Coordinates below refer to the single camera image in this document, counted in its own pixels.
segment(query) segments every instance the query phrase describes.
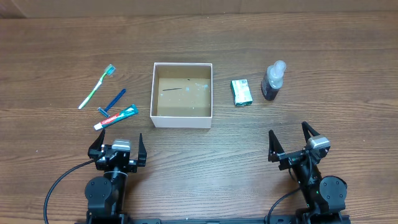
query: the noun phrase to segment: green toothbrush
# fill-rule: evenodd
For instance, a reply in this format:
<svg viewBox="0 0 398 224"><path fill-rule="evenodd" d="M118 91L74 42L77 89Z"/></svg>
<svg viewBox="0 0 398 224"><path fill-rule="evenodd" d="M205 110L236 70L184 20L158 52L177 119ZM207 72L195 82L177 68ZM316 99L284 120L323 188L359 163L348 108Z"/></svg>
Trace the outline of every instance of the green toothbrush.
<svg viewBox="0 0 398 224"><path fill-rule="evenodd" d="M91 91L91 93L87 96L87 98L81 103L81 105L78 107L78 109L82 109L87 102L91 99L91 97L94 95L95 91L101 86L102 81L104 80L105 75L112 75L113 72L115 71L115 67L110 64L105 68L104 73L102 74L102 77L99 79L97 85L94 87L93 91Z"/></svg>

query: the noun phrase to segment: wooden table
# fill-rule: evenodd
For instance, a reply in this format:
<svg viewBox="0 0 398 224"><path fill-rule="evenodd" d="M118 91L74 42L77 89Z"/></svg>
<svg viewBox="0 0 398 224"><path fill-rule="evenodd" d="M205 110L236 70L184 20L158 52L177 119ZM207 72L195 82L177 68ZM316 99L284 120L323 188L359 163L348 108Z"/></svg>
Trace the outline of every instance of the wooden table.
<svg viewBox="0 0 398 224"><path fill-rule="evenodd" d="M265 101L267 66L285 60L284 87ZM157 129L149 118L154 62L214 68L210 130ZM117 70L83 110L103 69ZM230 81L248 79L254 102L235 108ZM273 129L287 152L308 121L331 141L318 166L348 183L344 214L354 223L398 222L398 13L0 20L0 223L42 223L54 181L85 162L105 107L135 103L139 115L108 128L105 143L143 133L147 166L128 179L134 218L263 217L296 188L267 161ZM49 202L51 223L83 221L93 165L66 177ZM301 194L275 214L305 207Z"/></svg>

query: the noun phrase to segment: white box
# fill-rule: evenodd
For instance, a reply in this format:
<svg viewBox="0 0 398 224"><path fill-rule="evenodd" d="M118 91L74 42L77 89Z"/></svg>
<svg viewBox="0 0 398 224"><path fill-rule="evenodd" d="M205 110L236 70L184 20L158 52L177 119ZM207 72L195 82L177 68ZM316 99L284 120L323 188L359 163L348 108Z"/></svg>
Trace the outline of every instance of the white box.
<svg viewBox="0 0 398 224"><path fill-rule="evenodd" d="M213 65L154 64L150 118L157 128L211 128Z"/></svg>

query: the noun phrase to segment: toothbrush head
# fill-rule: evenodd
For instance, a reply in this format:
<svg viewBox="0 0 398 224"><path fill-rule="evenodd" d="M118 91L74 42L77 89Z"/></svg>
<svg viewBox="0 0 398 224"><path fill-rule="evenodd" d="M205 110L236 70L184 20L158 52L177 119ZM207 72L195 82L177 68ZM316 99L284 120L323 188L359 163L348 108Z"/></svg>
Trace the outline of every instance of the toothbrush head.
<svg viewBox="0 0 398 224"><path fill-rule="evenodd" d="M112 75L113 72L114 72L115 70L116 70L116 68L115 68L112 64L109 64L109 65L105 68L104 73L106 73L107 75Z"/></svg>

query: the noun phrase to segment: cable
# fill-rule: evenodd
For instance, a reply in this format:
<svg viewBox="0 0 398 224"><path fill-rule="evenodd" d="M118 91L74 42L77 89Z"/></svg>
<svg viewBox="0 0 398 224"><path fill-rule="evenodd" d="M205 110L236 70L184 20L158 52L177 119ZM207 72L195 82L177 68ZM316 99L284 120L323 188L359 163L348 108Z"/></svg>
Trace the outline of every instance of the cable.
<svg viewBox="0 0 398 224"><path fill-rule="evenodd" d="M57 186L57 184L58 184L64 177L66 177L68 174L70 174L70 173L73 172L74 170L77 170L77 169L79 169L79 168L81 168L81 167L83 167L83 166L85 166L85 165L91 164L92 162L96 162L97 160L101 159L103 156L105 156L105 152L102 153L102 155L100 155L100 156L99 156L98 158L96 158L96 159L92 159L92 160L90 160L90 161L84 162L84 163L82 163L82 164L80 164L80 165L77 165L77 166L75 166L74 168L72 168L72 169L66 171L66 173L62 174L62 175L58 178L58 180L55 181L55 183L51 186L49 192L47 193L47 196L46 196L45 201L44 201L43 214L44 214L44 223L45 223L45 224L49 224L49 220L48 220L48 218L47 218L47 204L49 203L50 195L51 195L52 191L54 190L54 188Z"/></svg>
<svg viewBox="0 0 398 224"><path fill-rule="evenodd" d="M308 177L307 177L306 183L303 183L302 186L300 186L299 188L293 190L292 192L283 195L278 201L276 201L276 202L273 204L273 206L271 207L271 209L270 209L269 212L268 212L267 223L266 223L266 224L271 224L271 213L272 213L272 211L274 210L274 208L279 204L279 202L283 201L283 199L285 199L285 198L287 198L287 197L293 195L294 193L298 192L299 190L301 190L301 188L304 187L304 184L307 184L308 181L310 181L311 173L312 173L311 155L308 155L308 163L310 164L310 170L309 170L309 173L308 173ZM290 174L290 177L291 177L292 179L294 179L294 178L293 178L293 175L292 175L292 172L290 171L290 168L289 168L289 174Z"/></svg>

